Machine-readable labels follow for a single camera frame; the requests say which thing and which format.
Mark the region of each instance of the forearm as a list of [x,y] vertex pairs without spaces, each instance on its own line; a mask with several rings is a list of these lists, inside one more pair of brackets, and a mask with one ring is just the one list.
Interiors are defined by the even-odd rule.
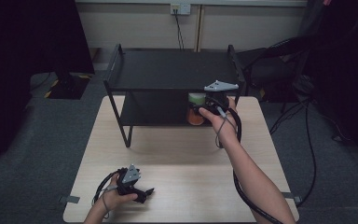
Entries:
[[[222,142],[243,192],[254,204],[282,223],[295,223],[289,205],[275,184],[255,164],[236,139]],[[255,215],[258,223],[267,220]]]

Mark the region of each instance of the green lid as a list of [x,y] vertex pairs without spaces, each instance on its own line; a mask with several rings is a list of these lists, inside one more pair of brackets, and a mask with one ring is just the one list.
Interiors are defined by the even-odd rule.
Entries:
[[205,104],[205,93],[189,93],[188,101],[196,105],[203,105]]

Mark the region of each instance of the black shelf top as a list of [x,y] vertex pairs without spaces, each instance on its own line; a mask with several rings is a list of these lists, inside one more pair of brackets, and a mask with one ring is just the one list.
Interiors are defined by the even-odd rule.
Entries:
[[203,91],[216,80],[239,84],[226,52],[124,51],[107,72],[112,91]]

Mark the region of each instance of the cable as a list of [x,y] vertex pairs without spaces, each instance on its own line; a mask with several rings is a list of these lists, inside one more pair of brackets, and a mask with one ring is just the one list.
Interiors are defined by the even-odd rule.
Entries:
[[229,119],[227,118],[227,115],[226,113],[223,111],[222,107],[218,106],[217,107],[217,110],[219,111],[220,115],[222,116],[223,118],[223,122],[222,122],[222,125],[220,125],[220,128],[219,130],[217,131],[216,133],[216,137],[214,139],[214,143],[216,144],[217,147],[220,147],[220,141],[218,140],[219,139],[219,134],[220,134],[220,131],[222,131],[222,128],[223,128],[223,125],[225,125],[226,121],[232,126],[232,128],[234,129],[235,131],[235,134],[238,134],[238,131],[237,129],[235,128],[235,125],[229,121]]
[[329,120],[330,122],[332,122],[334,124],[334,126],[336,126],[336,129],[339,133],[339,136],[341,136],[343,139],[345,139],[346,141],[352,141],[352,139],[350,139],[348,136],[345,136],[344,133],[342,133],[341,129],[339,128],[338,124],[333,120],[333,119],[330,119],[329,117],[327,117],[326,115],[323,115],[321,113],[319,113],[318,111],[315,111],[315,110],[310,110],[310,112],[312,113],[316,113],[316,115],[324,118],[324,119],[327,119]]
[[182,38],[182,32],[180,30],[180,25],[179,25],[179,20],[178,20],[178,10],[174,9],[173,10],[173,15],[175,16],[176,19],[176,25],[178,27],[178,42],[179,42],[179,50],[185,50],[185,45],[183,44],[183,38]]
[[114,171],[113,173],[109,174],[104,180],[103,182],[101,182],[100,186],[98,186],[97,188],[97,191],[95,192],[95,195],[94,195],[94,198],[92,198],[92,205],[94,205],[98,199],[100,198],[100,193],[101,191],[103,191],[103,186],[106,184],[106,182],[108,180],[110,180],[110,178],[112,178],[113,175],[115,175],[116,173],[118,173],[118,170],[117,171]]
[[[242,136],[242,127],[241,127],[241,119],[240,116],[238,116],[238,114],[232,109],[232,108],[228,108],[227,109],[229,111],[229,113],[232,115],[232,117],[234,118],[235,122],[237,123],[237,139],[239,142],[241,142],[241,136]],[[233,170],[233,177],[234,177],[234,185],[235,185],[235,189],[237,190],[238,194],[240,195],[240,197],[242,198],[242,200],[255,212],[257,212],[258,215],[262,216],[263,218],[265,218],[266,220],[268,220],[271,223],[276,223],[279,224],[281,223],[278,219],[276,219],[275,217],[271,216],[270,214],[268,214],[267,212],[265,212],[264,210],[262,210],[261,208],[259,208],[257,205],[255,205],[254,203],[252,203],[252,201],[250,201],[248,199],[248,197],[245,195],[245,193],[243,192],[241,185],[238,181],[237,175],[235,174],[235,171]]]
[[315,158],[315,152],[313,151],[313,146],[312,146],[312,142],[310,141],[310,126],[308,123],[308,106],[305,108],[305,122],[306,122],[306,127],[307,127],[307,137],[308,137],[308,142],[310,144],[310,153],[312,155],[312,162],[313,162],[313,178],[312,178],[312,183],[310,184],[310,189],[308,190],[307,194],[304,196],[304,199],[296,204],[296,207],[301,206],[310,196],[310,194],[313,191],[313,187],[315,185],[315,181],[316,181],[316,170],[317,170],[317,166],[316,166],[316,158]]
[[36,90],[37,88],[41,87],[41,86],[48,80],[48,78],[50,77],[50,75],[51,75],[51,72],[48,73],[48,76],[45,78],[45,80],[41,81],[41,82],[40,82],[39,84],[37,84],[36,86],[32,87],[32,88],[30,89],[30,91],[34,91],[34,90]]
[[[231,115],[232,115],[232,118],[234,118],[235,120],[235,123],[237,124],[237,139],[239,142],[241,142],[241,137],[242,137],[242,126],[241,126],[241,118],[240,116],[237,114],[237,112],[235,112],[235,110],[233,110],[232,108],[229,108],[229,107],[225,107],[224,105],[220,104],[217,100],[215,100],[214,98],[212,97],[209,97],[210,100],[213,100],[215,101],[218,106],[216,107],[217,110],[219,111],[219,113],[221,114],[221,110],[222,108],[220,107],[223,107],[226,111],[228,111]],[[223,124],[226,122],[226,120],[228,120],[228,118],[226,117],[226,114],[225,115],[222,115],[221,116],[223,117],[224,121],[223,121]],[[263,218],[265,218],[266,220],[268,220],[269,222],[271,223],[274,223],[274,224],[281,224],[281,222],[276,219],[275,217],[271,216],[270,214],[268,214],[267,212],[265,212],[264,210],[262,210],[261,208],[259,208],[257,205],[255,205],[254,203],[252,203],[252,201],[250,201],[248,199],[248,197],[245,195],[245,193],[243,192],[242,188],[241,188],[241,185],[239,183],[239,180],[237,178],[237,175],[235,174],[235,171],[233,170],[233,178],[234,178],[234,185],[235,185],[235,188],[238,192],[238,194],[240,195],[240,197],[242,198],[242,200],[252,209],[254,210],[255,212],[257,212],[258,215],[262,216]]]
[[291,111],[292,109],[296,108],[297,106],[301,105],[301,103],[298,103],[296,105],[293,105],[292,107],[290,107],[289,109],[287,109],[286,111],[284,111],[284,113],[282,113],[278,119],[275,121],[275,123],[272,125],[272,127],[269,129],[269,134],[273,135],[279,127],[279,124],[281,122],[281,119],[283,118],[283,116],[285,116],[289,111]]
[[[307,129],[307,137],[308,137],[308,142],[310,145],[310,153],[312,156],[312,164],[313,164],[313,177],[312,177],[312,182],[310,184],[310,189],[308,190],[307,194],[304,196],[303,200],[296,204],[296,207],[301,206],[310,196],[310,194],[313,191],[313,187],[315,185],[315,181],[316,181],[316,171],[317,171],[317,165],[316,165],[316,158],[315,158],[315,153],[313,150],[313,146],[312,146],[312,142],[310,140],[310,126],[309,126],[309,104],[310,101],[309,100],[304,100],[304,101],[300,101],[298,104],[293,105],[292,107],[290,107],[289,109],[287,109],[283,114],[281,114],[281,116],[275,121],[274,125],[271,127],[271,129],[269,130],[270,134],[272,135],[273,133],[275,133],[279,127],[279,124],[285,120],[287,120],[288,118],[292,118],[293,115],[295,115],[296,113],[298,113],[302,108],[306,109],[305,115],[306,115],[306,129]],[[286,119],[281,120],[281,118],[283,118],[283,116],[288,113],[290,110],[296,108],[297,106],[302,105],[296,112],[294,112],[293,114],[289,115],[288,117],[286,117]]]

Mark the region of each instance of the electrical outlet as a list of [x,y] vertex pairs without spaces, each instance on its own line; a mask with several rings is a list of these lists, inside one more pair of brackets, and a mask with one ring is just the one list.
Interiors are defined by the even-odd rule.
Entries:
[[191,9],[190,4],[181,4],[180,5],[180,14],[181,15],[190,15],[190,9]]
[[177,14],[180,15],[180,4],[171,4],[171,15]]
[[171,15],[190,15],[190,9],[190,4],[171,3]]

